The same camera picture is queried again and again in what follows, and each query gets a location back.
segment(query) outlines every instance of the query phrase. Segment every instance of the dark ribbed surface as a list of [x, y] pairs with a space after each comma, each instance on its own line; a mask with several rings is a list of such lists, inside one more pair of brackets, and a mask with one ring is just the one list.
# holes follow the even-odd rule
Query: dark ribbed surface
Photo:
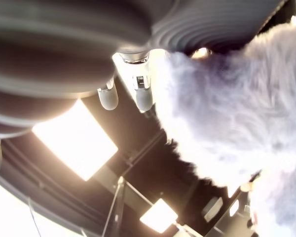
[[118, 47], [149, 40], [150, 20], [123, 1], [0, 0], [0, 137], [95, 94]]
[[153, 27], [152, 47], [225, 51], [247, 43], [282, 0], [194, 0]]
[[0, 137], [8, 136], [4, 125], [33, 126], [96, 93], [114, 74], [116, 51], [227, 51], [252, 39], [282, 3], [0, 0], [0, 92], [7, 95]]

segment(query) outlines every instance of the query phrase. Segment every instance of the black ceiling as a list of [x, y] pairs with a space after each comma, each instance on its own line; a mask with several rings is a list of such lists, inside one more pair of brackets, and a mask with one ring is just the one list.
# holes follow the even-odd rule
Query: black ceiling
[[[159, 198], [166, 200], [179, 214], [180, 223], [188, 224], [205, 235], [217, 219], [207, 224], [201, 210], [215, 196], [223, 197], [224, 210], [232, 200], [227, 198], [225, 189], [214, 188], [207, 181], [198, 181], [190, 165], [179, 161], [173, 152], [174, 145], [166, 145], [166, 136], [159, 128], [153, 110], [141, 114], [119, 80], [115, 80], [115, 83], [119, 96], [119, 105], [115, 110], [103, 109], [97, 95], [83, 100], [118, 146], [118, 152], [107, 162], [107, 167], [117, 176], [124, 174], [125, 179], [152, 202]], [[84, 218], [94, 222], [91, 227], [84, 225], [83, 220], [75, 220], [76, 225], [80, 223], [82, 227], [96, 233], [102, 231], [113, 194], [96, 178], [93, 177], [87, 182], [81, 180], [32, 133], [4, 140], [2, 150], [4, 163], [9, 163], [22, 176], [40, 187], [41, 192], [54, 196], [81, 213]], [[19, 180], [5, 174], [4, 167], [3, 164], [0, 175], [5, 176], [6, 180], [21, 189], [21, 192], [31, 196], [28, 188], [23, 187]], [[38, 198], [32, 199], [42, 204]], [[43, 206], [50, 209], [47, 203]], [[125, 207], [122, 222], [122, 232], [125, 235], [158, 235], [139, 221], [148, 208], [149, 205], [144, 204], [139, 211], [141, 213], [138, 213], [128, 206]], [[62, 211], [54, 211], [65, 219], [71, 219], [63, 216]], [[176, 231], [177, 229], [172, 227], [163, 235], [173, 236]]]

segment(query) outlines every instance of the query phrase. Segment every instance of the cable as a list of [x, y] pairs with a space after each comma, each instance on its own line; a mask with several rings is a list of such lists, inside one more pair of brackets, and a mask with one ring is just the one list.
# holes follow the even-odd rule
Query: cable
[[35, 224], [35, 227], [36, 227], [36, 230], [37, 230], [37, 233], [39, 235], [39, 237], [41, 237], [41, 234], [40, 234], [40, 231], [38, 229], [38, 226], [37, 226], [37, 223], [36, 223], [36, 220], [35, 220], [35, 216], [34, 216], [34, 208], [32, 206], [32, 203], [31, 203], [31, 199], [29, 198], [28, 200], [28, 205], [29, 205], [29, 208], [30, 208], [30, 213], [31, 213], [31, 216], [32, 216], [32, 219], [34, 221], [34, 224]]

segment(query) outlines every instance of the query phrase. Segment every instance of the white furry object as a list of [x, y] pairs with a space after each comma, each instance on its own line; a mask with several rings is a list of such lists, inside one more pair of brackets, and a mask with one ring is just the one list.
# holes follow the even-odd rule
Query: white furry object
[[218, 186], [263, 169], [252, 193], [257, 232], [296, 237], [296, 24], [228, 55], [174, 53], [160, 65], [156, 111], [181, 159]]

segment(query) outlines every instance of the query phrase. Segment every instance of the light fixture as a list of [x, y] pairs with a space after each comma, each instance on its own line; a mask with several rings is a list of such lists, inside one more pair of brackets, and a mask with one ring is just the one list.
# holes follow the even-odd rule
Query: light fixture
[[141, 218], [140, 221], [153, 230], [163, 233], [175, 222], [178, 215], [163, 200], [159, 199]]
[[118, 150], [81, 100], [65, 114], [37, 124], [33, 133], [85, 181]]
[[208, 54], [207, 48], [200, 48], [192, 55], [192, 58], [202, 58], [207, 54]]
[[228, 185], [227, 186], [228, 197], [231, 198], [235, 194], [235, 192], [238, 190], [238, 188], [239, 188], [239, 185], [233, 185], [233, 186]]
[[230, 216], [233, 216], [239, 208], [239, 200], [235, 201], [229, 210]]

